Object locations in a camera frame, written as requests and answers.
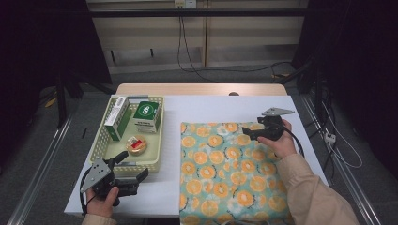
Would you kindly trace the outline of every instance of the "human hand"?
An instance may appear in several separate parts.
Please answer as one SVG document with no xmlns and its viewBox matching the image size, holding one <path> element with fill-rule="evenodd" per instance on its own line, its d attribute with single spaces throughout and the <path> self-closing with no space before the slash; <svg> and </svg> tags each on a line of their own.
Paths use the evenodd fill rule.
<svg viewBox="0 0 398 225">
<path fill-rule="evenodd" d="M 287 122 L 287 120 L 283 119 L 282 121 L 287 129 L 292 130 L 292 125 Z M 265 137 L 258 137 L 257 141 L 271 147 L 275 151 L 275 155 L 278 158 L 285 158 L 297 153 L 293 142 L 293 137 L 286 131 L 277 141 L 273 141 Z"/>
<path fill-rule="evenodd" d="M 87 204 L 87 213 L 105 218 L 110 218 L 114 211 L 113 204 L 117 198 L 118 192 L 119 192 L 118 187 L 112 187 L 112 189 L 109 191 L 104 201 L 98 197 L 95 197 L 96 193 L 92 188 L 88 189 L 85 195 L 88 201 L 90 201 L 91 199 L 92 200 Z"/>
</svg>

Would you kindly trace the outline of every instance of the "yellow tray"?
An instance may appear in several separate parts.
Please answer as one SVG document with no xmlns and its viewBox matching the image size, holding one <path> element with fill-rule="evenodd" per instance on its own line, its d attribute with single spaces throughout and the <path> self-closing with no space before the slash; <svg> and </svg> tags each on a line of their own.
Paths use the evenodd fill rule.
<svg viewBox="0 0 398 225">
<path fill-rule="evenodd" d="M 136 173 L 140 173 L 145 168 L 148 168 L 150 172 L 158 172 L 161 164 L 161 134 L 163 128 L 163 97 L 152 97 L 152 96 L 126 96 L 129 99 L 130 107 L 132 109 L 132 115 L 127 124 L 126 130 L 123 134 L 123 137 L 120 141 L 113 141 L 108 131 L 104 126 L 105 119 L 108 114 L 111 112 L 112 107 L 114 106 L 117 97 L 125 96 L 125 95 L 111 95 L 109 99 L 108 106 L 106 108 L 105 114 L 102 117 L 102 121 L 99 126 L 99 130 L 97 131 L 97 135 L 94 139 L 93 144 L 90 149 L 90 163 L 95 161 L 97 158 L 114 158 L 120 152 L 126 151 L 126 142 L 127 139 L 134 135 L 142 135 L 145 137 L 147 142 L 146 150 L 140 156 L 133 156 L 129 154 L 120 164 L 116 164 L 114 167 L 115 175 L 120 176 L 129 176 Z M 161 108 L 160 114 L 160 127 L 157 133 L 144 133 L 138 132 L 137 126 L 132 122 L 132 117 L 134 116 L 135 111 L 137 110 L 138 104 L 140 101 L 149 100 L 158 102 Z"/>
</svg>

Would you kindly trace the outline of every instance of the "sleeve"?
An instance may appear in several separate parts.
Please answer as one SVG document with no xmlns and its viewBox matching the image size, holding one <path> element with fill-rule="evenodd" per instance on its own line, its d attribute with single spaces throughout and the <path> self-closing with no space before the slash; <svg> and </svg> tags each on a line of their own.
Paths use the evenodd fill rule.
<svg viewBox="0 0 398 225">
<path fill-rule="evenodd" d="M 277 168 L 296 224 L 359 224 L 348 201 L 326 186 L 301 155 L 283 158 Z"/>
<path fill-rule="evenodd" d="M 93 214 L 86 214 L 82 225 L 115 225 L 116 220 Z"/>
</svg>

